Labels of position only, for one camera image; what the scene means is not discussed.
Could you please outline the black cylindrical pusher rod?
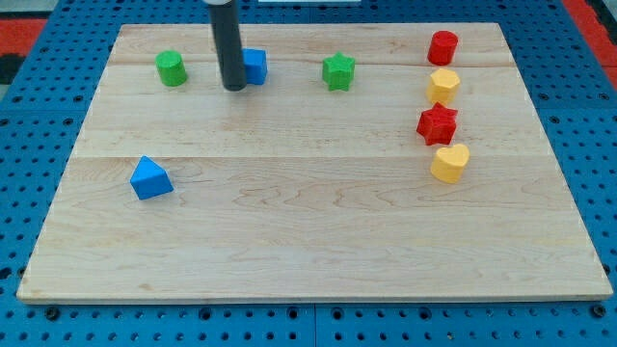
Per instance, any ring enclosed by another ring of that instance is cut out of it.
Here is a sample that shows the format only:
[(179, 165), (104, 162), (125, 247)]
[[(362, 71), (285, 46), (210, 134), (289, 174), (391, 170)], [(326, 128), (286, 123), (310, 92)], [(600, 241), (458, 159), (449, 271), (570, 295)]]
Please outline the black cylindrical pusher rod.
[(223, 86), (231, 92), (247, 85), (236, 0), (207, 0)]

